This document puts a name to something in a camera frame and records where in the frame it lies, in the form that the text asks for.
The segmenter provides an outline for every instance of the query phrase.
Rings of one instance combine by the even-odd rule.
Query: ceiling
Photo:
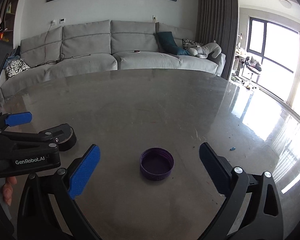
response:
[[[296,0],[288,0],[292,7],[285,8],[280,0],[239,0],[239,7],[251,8],[281,15],[300,23],[300,5]]]

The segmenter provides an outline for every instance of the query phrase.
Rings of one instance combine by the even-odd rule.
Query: finger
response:
[[[12,198],[10,198],[10,199],[8,199],[8,200],[6,201],[6,203],[7,203],[9,206],[11,206],[11,202],[12,202]]]
[[[4,201],[8,205],[11,205],[12,193],[13,193],[12,185],[9,182],[7,182],[6,184],[3,185],[2,194],[3,194]]]
[[[12,185],[16,185],[17,184],[17,178],[16,177],[7,177],[6,181],[11,183]]]

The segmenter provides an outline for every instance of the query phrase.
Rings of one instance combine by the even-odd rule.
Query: gray table top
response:
[[[300,124],[261,91],[200,71],[118,70],[29,87],[3,109],[23,111],[32,113],[32,122],[10,130],[37,133],[61,123],[74,128],[78,141],[60,153],[62,167],[91,144],[100,147],[101,160],[76,201],[105,240],[197,239],[224,201],[199,159],[205,141],[247,173],[273,174],[285,236],[300,220]],[[139,157],[151,147],[174,156],[174,169],[164,181],[140,174]],[[14,223],[25,180],[19,176],[15,186]],[[231,231],[242,218],[240,212]]]

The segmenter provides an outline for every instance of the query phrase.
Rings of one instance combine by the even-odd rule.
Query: teal pillow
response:
[[[158,40],[162,46],[162,48],[173,55],[187,55],[191,56],[188,51],[178,47],[174,38],[172,36],[172,32],[160,32],[157,33]]]

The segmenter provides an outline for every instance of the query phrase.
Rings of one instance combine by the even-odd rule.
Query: gray curtain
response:
[[[196,41],[216,41],[226,54],[222,75],[229,80],[239,26],[239,0],[199,0]]]

